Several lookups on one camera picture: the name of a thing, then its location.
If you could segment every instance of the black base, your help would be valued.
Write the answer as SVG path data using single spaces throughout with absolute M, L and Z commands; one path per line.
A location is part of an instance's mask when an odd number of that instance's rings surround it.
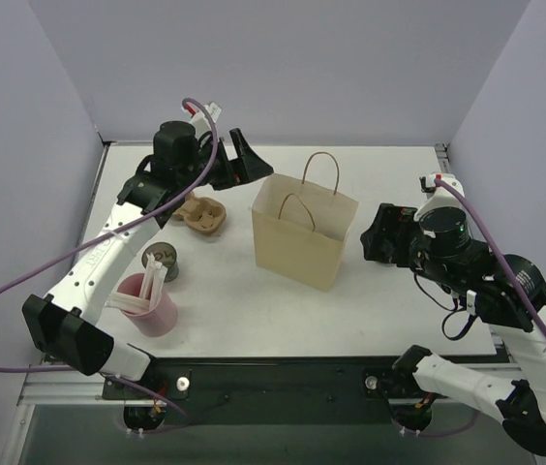
M 192 424 L 368 424 L 390 421 L 390 410 L 377 389 L 366 387 L 376 376 L 391 399 L 422 397 L 414 383 L 393 381 L 395 356 L 318 358 L 159 358 L 155 378 L 167 382 L 167 398 L 190 415 Z M 452 356 L 457 363 L 508 362 L 496 356 Z M 189 378 L 185 392 L 179 377 Z M 107 400 L 145 398 L 139 391 L 112 383 Z M 172 410 L 166 423 L 184 420 Z

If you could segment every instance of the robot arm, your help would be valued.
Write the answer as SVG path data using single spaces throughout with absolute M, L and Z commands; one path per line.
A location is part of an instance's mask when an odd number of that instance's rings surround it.
M 214 104 L 207 110 L 213 117 L 220 112 Z M 153 154 L 145 157 L 136 174 L 127 180 L 99 233 L 100 236 L 110 232 L 112 237 L 88 249 L 45 297 L 28 297 L 23 315 L 39 350 L 84 375 L 102 372 L 141 381 L 145 386 L 151 383 L 154 358 L 115 340 L 95 325 L 129 263 L 181 203 L 132 228 L 126 230 L 124 226 L 173 201 L 194 182 L 211 157 L 210 129 L 201 112 L 196 112 L 189 123 L 164 123 L 153 139 Z M 200 185 L 229 189 L 273 172 L 240 130 L 231 130 L 230 136 L 237 158 L 230 161 L 220 143 L 212 169 Z
M 449 174 L 421 178 L 428 200 L 418 209 L 382 204 L 375 223 L 362 234 L 364 258 L 408 267 L 437 283 L 498 335 L 526 379 L 484 375 L 412 346 L 394 365 L 403 379 L 499 421 L 521 447 L 546 456 L 546 335 L 506 278 L 493 251 L 469 235 L 466 213 L 438 184 L 464 195 Z M 504 256 L 537 316 L 546 326 L 546 283 L 528 260 Z

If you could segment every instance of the gray wall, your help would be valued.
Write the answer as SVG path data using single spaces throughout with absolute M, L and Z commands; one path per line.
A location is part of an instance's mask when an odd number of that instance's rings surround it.
M 502 250 L 546 278 L 546 1 L 533 0 L 451 144 Z
M 529 0 L 30 3 L 104 140 L 150 140 L 191 95 L 257 142 L 430 145 Z
M 0 0 L 0 286 L 75 245 L 102 147 L 24 0 Z M 38 360 L 21 316 L 65 266 L 0 298 L 0 364 Z M 0 454 L 23 376 L 0 375 Z

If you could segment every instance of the screw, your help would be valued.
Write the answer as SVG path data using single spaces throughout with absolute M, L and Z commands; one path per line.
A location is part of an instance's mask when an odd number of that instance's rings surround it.
M 369 390 L 376 389 L 378 385 L 379 380 L 376 376 L 369 376 L 368 378 L 366 378 L 366 388 L 368 388 Z
M 185 392 L 187 389 L 189 389 L 189 379 L 181 376 L 178 380 L 176 380 L 176 388 L 181 392 Z

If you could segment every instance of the gift bag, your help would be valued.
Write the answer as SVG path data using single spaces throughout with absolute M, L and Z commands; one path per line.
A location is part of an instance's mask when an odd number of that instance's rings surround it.
M 333 190 L 305 180 L 319 154 L 337 169 Z M 303 178 L 271 174 L 252 207 L 256 264 L 322 291 L 335 280 L 359 203 L 338 192 L 340 167 L 313 154 Z

